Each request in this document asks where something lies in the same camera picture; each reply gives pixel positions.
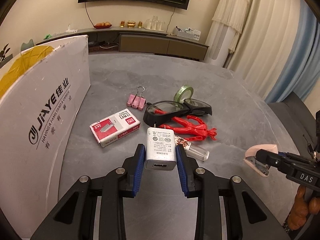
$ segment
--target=black sunglasses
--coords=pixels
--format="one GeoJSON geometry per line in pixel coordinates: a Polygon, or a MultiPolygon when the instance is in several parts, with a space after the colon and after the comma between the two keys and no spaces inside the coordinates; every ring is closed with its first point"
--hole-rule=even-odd
{"type": "Polygon", "coordinates": [[[149,104],[144,112],[143,121],[149,126],[159,126],[170,121],[173,117],[188,114],[195,116],[212,115],[212,108],[205,102],[191,98],[185,99],[183,103],[160,101],[149,104]]]}

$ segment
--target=blue gripper pad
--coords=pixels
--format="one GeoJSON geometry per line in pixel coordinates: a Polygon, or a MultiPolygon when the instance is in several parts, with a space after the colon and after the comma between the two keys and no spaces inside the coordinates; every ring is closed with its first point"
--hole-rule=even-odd
{"type": "Polygon", "coordinates": [[[176,146],[176,155],[177,155],[177,168],[178,168],[178,174],[180,178],[181,189],[184,195],[187,196],[189,193],[188,184],[187,184],[187,173],[184,168],[183,161],[181,158],[181,152],[178,146],[176,146]]]}
{"type": "Polygon", "coordinates": [[[144,145],[142,145],[140,153],[139,153],[138,164],[137,164],[136,170],[134,172],[134,177],[133,177],[132,192],[133,192],[134,196],[137,195],[137,192],[139,191],[139,188],[140,188],[145,158],[146,158],[146,147],[144,145]]]}

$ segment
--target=green tape roll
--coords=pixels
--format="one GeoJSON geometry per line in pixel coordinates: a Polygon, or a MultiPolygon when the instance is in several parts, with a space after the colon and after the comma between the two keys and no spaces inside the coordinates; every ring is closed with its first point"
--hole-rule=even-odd
{"type": "Polygon", "coordinates": [[[183,103],[183,100],[191,98],[193,95],[193,88],[189,85],[184,85],[179,88],[178,92],[173,97],[173,101],[183,103]]]}

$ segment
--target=gray sofa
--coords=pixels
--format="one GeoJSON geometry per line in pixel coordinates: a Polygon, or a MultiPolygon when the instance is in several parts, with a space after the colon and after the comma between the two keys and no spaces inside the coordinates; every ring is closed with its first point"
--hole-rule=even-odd
{"type": "Polygon", "coordinates": [[[311,159],[308,143],[312,145],[313,149],[316,147],[316,120],[306,105],[292,92],[282,102],[270,103],[268,106],[290,134],[300,155],[311,159]]]}

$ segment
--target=pink binder clip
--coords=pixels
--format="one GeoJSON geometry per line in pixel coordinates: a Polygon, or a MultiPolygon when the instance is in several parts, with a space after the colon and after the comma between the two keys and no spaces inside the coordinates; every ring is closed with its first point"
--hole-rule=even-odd
{"type": "Polygon", "coordinates": [[[137,97],[137,95],[138,95],[138,93],[139,93],[139,88],[143,88],[143,91],[142,91],[142,92],[145,91],[145,88],[144,88],[144,87],[137,87],[137,93],[136,93],[136,95],[134,96],[134,95],[131,94],[131,95],[129,96],[129,100],[128,100],[128,102],[127,102],[127,106],[131,106],[131,107],[133,107],[133,108],[135,108],[135,109],[139,109],[140,111],[142,111],[143,108],[144,108],[144,106],[145,106],[145,104],[146,104],[146,99],[141,96],[141,95],[142,95],[142,92],[140,93],[140,96],[137,97]]]}

